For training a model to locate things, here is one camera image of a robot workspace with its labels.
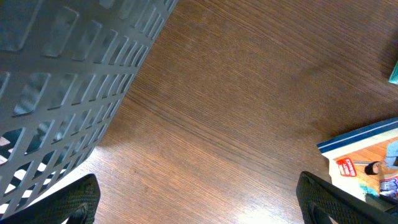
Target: book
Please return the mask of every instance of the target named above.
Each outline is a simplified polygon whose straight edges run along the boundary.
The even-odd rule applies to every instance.
[[[398,201],[398,118],[317,144],[329,159],[332,184],[365,201],[366,194]]]

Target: teal object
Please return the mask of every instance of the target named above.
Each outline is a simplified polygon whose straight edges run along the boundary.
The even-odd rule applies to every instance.
[[[374,195],[374,196],[379,196],[378,194],[377,194],[377,192],[374,190],[374,189],[372,189],[372,188],[370,188],[370,187],[368,187],[368,186],[366,186],[366,185],[364,185],[364,184],[359,184],[359,186],[361,187],[361,189],[366,193],[366,194],[371,194],[371,195]]]
[[[398,85],[398,62],[396,63],[388,82]]]

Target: gray plastic basket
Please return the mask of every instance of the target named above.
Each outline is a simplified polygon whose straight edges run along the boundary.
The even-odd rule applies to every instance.
[[[1,1],[2,218],[87,159],[176,3]]]

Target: blue book edge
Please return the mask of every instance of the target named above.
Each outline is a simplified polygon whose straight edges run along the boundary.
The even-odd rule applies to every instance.
[[[339,135],[333,139],[317,144],[317,147],[321,153],[325,153],[395,128],[398,128],[398,118],[380,121],[346,134]]]

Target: colorful book cover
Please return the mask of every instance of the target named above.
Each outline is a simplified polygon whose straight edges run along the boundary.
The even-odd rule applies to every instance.
[[[317,145],[329,159],[332,184],[365,201],[366,194],[398,200],[398,118]]]

